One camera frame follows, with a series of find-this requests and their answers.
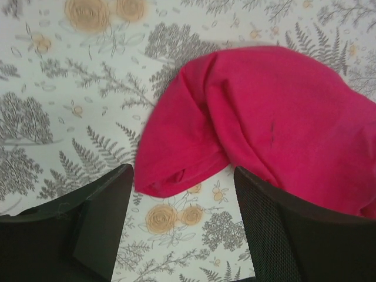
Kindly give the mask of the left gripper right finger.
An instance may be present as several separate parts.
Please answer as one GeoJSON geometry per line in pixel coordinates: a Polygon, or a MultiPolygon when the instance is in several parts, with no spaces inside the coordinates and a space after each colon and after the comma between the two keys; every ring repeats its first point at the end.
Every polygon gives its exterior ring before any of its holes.
{"type": "Polygon", "coordinates": [[[236,196],[255,281],[374,281],[375,221],[316,206],[243,167],[236,196]]]}

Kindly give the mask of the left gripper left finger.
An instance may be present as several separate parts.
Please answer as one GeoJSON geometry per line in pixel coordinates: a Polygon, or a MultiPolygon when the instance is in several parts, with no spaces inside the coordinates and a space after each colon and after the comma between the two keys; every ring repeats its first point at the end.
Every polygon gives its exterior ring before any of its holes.
{"type": "Polygon", "coordinates": [[[123,164],[64,196],[1,216],[2,281],[111,281],[132,190],[123,164]]]}

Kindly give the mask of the magenta t shirt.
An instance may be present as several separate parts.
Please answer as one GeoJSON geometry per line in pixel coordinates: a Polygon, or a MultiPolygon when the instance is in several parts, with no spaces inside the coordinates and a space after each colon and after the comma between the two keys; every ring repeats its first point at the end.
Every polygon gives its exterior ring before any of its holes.
{"type": "Polygon", "coordinates": [[[135,189],[174,196],[230,165],[318,206],[374,218],[375,103],[280,46],[194,59],[145,126],[135,189]]]}

